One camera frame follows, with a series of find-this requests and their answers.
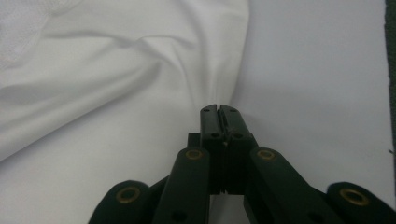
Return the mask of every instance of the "dark edge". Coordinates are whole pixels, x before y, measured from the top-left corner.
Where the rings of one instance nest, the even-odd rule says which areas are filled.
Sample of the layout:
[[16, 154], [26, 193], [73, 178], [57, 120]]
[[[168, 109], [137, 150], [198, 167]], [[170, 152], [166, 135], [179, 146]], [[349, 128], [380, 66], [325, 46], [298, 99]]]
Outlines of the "dark edge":
[[393, 140], [393, 166], [394, 174], [396, 173], [396, 153], [394, 146], [396, 144], [396, 1], [386, 0], [386, 14], [385, 14], [385, 38], [387, 43], [387, 55], [389, 65], [389, 100], [390, 100], [390, 115], [392, 126], [392, 140]]

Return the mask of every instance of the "white fabric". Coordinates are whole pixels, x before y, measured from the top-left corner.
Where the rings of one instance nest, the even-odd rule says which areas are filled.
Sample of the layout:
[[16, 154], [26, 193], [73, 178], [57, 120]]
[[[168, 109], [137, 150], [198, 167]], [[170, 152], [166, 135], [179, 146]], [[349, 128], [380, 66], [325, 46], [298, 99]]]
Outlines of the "white fabric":
[[[0, 223], [86, 223], [113, 185], [168, 175], [199, 109], [230, 103], [244, 51], [232, 105], [260, 145], [320, 190], [394, 205], [383, 2], [51, 3], [20, 41], [28, 24], [0, 7]], [[237, 201], [211, 220], [246, 223]]]

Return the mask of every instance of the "white cloth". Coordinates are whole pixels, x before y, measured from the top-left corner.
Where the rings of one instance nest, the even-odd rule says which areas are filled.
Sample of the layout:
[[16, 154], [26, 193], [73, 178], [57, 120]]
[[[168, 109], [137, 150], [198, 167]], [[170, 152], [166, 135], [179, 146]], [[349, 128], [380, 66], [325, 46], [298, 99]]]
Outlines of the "white cloth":
[[[0, 223], [86, 223], [115, 184], [168, 175], [199, 109], [230, 103], [244, 50], [232, 105], [260, 145], [320, 190], [345, 180], [394, 205], [383, 2], [51, 3], [2, 26], [38, 28], [0, 35], [17, 52], [1, 55]], [[247, 222], [218, 201], [215, 223]]]

